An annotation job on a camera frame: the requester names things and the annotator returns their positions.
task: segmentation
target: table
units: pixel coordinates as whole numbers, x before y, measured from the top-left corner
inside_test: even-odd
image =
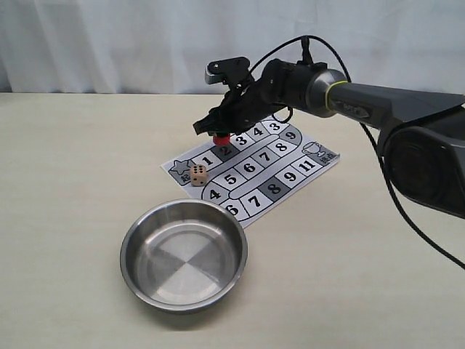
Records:
[[[461,348],[463,271],[397,213],[360,125],[297,112],[341,162],[246,229],[243,278],[194,316],[124,284],[129,226],[184,192],[160,168],[207,140],[218,95],[0,95],[2,348]],[[465,222],[402,200],[465,258]]]

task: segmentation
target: white curtain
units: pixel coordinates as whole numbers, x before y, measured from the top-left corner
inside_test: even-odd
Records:
[[[302,34],[353,81],[465,92],[465,0],[0,0],[0,90],[218,93],[208,62],[254,64]]]

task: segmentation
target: metal bowl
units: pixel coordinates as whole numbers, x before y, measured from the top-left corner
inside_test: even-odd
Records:
[[[120,266],[142,301],[170,313],[192,313],[236,285],[247,252],[243,229],[226,209],[182,199],[151,209],[130,227]]]

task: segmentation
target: die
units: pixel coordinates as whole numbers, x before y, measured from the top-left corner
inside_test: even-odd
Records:
[[[208,175],[204,165],[194,165],[190,168],[190,182],[199,187],[206,184]]]

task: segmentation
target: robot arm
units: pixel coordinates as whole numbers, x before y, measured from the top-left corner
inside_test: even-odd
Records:
[[[379,130],[376,152],[392,184],[411,201],[465,218],[465,96],[353,84],[325,63],[268,62],[254,80],[244,57],[216,61],[207,84],[230,90],[194,123],[216,144],[288,108],[321,118],[341,114]]]

